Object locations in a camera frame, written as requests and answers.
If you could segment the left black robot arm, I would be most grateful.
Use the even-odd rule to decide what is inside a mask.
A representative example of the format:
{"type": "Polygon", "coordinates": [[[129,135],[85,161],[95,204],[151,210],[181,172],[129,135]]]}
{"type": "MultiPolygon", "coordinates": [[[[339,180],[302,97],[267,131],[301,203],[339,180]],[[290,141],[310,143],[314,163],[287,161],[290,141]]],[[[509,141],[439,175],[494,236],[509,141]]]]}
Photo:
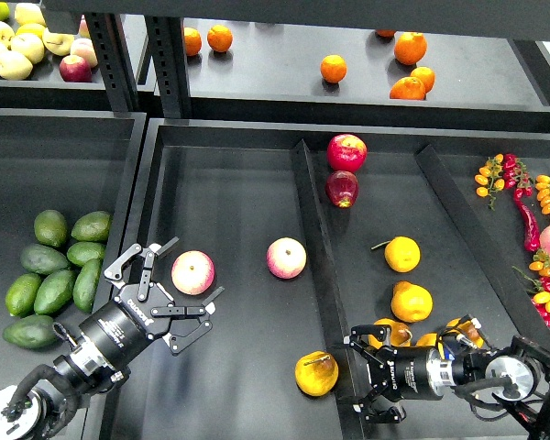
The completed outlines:
{"type": "Polygon", "coordinates": [[[173,238],[163,246],[134,244],[108,266],[104,278],[117,292],[80,323],[78,336],[58,322],[49,325],[70,351],[0,390],[0,439],[52,438],[91,396],[121,387],[130,362],[151,343],[161,339],[177,356],[211,330],[222,287],[199,305],[179,305],[152,279],[157,259],[177,243],[173,238]]]}

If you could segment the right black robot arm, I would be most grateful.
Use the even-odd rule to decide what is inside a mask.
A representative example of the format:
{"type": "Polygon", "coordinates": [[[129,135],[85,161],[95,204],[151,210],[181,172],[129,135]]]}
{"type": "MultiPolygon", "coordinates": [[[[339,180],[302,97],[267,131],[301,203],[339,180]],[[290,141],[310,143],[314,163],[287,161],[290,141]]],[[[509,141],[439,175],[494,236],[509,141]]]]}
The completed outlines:
{"type": "Polygon", "coordinates": [[[505,348],[475,344],[462,326],[443,327],[430,346],[394,346],[387,324],[361,324],[344,338],[366,361],[369,392],[352,406],[374,424],[398,424],[402,401],[437,402],[451,390],[476,413],[511,416],[531,439],[550,439],[550,351],[516,335],[505,348]]]}

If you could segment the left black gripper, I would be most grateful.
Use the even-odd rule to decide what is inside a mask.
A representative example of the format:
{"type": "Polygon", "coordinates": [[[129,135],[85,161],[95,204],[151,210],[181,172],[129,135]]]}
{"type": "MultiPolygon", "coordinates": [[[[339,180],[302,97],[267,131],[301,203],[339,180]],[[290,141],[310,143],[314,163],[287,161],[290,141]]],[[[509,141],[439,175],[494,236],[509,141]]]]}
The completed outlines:
{"type": "Polygon", "coordinates": [[[152,341],[162,339],[170,353],[178,356],[212,330],[215,299],[224,292],[223,286],[217,287],[197,306],[160,304],[168,303],[169,299],[159,284],[154,286],[155,264],[170,254],[179,241],[175,236],[163,245],[133,244],[104,269],[104,278],[120,291],[119,302],[108,302],[87,317],[79,328],[113,369],[123,369],[152,341]],[[157,301],[158,305],[148,304],[147,300],[157,301]],[[186,335],[173,333],[171,326],[181,321],[194,321],[196,326],[186,335]]]}

